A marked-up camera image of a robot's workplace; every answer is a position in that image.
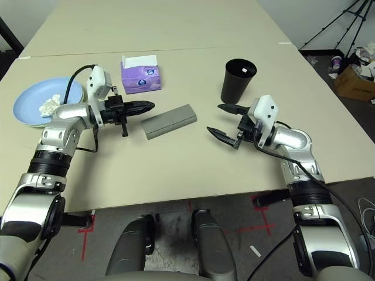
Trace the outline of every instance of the gray eraser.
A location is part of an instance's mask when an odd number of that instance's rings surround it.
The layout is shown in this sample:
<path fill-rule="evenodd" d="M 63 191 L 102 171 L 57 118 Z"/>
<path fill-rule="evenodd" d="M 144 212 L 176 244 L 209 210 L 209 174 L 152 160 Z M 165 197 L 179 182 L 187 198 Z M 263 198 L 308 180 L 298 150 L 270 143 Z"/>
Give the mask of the gray eraser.
<path fill-rule="evenodd" d="M 147 139 L 153 139 L 195 121 L 197 121 L 197 115 L 193 108 L 187 104 L 143 120 L 141 124 Z"/>

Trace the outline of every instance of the white tissue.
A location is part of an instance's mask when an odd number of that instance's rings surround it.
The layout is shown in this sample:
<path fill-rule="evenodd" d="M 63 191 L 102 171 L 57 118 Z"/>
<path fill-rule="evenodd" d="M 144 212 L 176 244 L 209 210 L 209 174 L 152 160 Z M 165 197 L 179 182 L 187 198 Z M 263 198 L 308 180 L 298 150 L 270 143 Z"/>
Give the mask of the white tissue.
<path fill-rule="evenodd" d="M 150 56 L 141 57 L 125 57 L 122 56 L 122 67 L 124 69 L 135 67 L 135 66 L 157 66 L 158 61 L 156 60 L 156 55 L 152 54 Z"/>
<path fill-rule="evenodd" d="M 53 95 L 52 99 L 46 100 L 46 102 L 39 107 L 41 117 L 47 117 L 52 115 L 53 111 L 60 106 L 60 95 Z"/>

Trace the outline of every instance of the beige table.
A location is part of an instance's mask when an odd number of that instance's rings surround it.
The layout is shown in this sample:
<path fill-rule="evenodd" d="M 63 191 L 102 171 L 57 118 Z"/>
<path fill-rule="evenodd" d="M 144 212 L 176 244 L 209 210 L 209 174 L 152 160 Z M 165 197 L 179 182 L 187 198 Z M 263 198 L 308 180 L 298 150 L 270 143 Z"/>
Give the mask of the beige table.
<path fill-rule="evenodd" d="M 289 39 L 255 0 L 61 0 L 21 56 L 285 41 Z"/>
<path fill-rule="evenodd" d="M 19 176 L 26 172 L 41 129 L 18 122 L 12 115 L 16 97 L 40 80 L 70 76 L 85 64 L 98 63 L 127 101 L 148 100 L 155 108 L 128 118 L 129 137 L 119 126 L 99 132 L 96 154 L 77 151 L 67 174 L 63 195 L 66 211 L 217 196 L 285 188 L 279 160 L 250 144 L 239 150 L 217 141 L 206 126 L 235 136 L 239 116 L 216 107 L 225 62 L 243 57 L 258 66 L 241 105 L 271 94 L 280 107 L 278 119 L 307 131 L 327 182 L 374 176 L 374 143 L 292 45 L 228 47 L 153 52 L 161 68 L 163 89 L 125 95 L 121 85 L 120 54 L 87 54 L 17 59 L 0 82 L 0 210 L 3 211 Z M 126 53 L 127 56 L 152 54 Z M 88 73 L 78 76 L 85 84 Z M 190 104 L 197 122 L 147 140 L 140 121 Z M 93 147 L 91 131 L 81 147 Z"/>

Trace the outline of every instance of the cardboard box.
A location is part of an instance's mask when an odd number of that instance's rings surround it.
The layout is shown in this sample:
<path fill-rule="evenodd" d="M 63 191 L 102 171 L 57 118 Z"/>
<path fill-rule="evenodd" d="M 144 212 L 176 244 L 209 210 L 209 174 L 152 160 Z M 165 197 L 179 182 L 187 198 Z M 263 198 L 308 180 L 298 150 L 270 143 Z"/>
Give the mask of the cardboard box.
<path fill-rule="evenodd" d="M 360 78 L 351 66 L 337 77 L 334 84 L 340 97 L 359 101 L 370 101 L 375 98 L 375 83 Z"/>

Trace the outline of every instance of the black plastic cup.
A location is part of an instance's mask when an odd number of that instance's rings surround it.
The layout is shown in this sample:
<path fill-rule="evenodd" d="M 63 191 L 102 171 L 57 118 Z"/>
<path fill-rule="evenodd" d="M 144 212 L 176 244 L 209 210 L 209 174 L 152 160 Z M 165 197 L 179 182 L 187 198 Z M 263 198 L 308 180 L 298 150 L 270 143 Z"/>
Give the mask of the black plastic cup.
<path fill-rule="evenodd" d="M 226 63 L 225 69 L 221 100 L 225 104 L 236 104 L 250 80 L 257 74 L 257 68 L 248 60 L 234 59 Z"/>

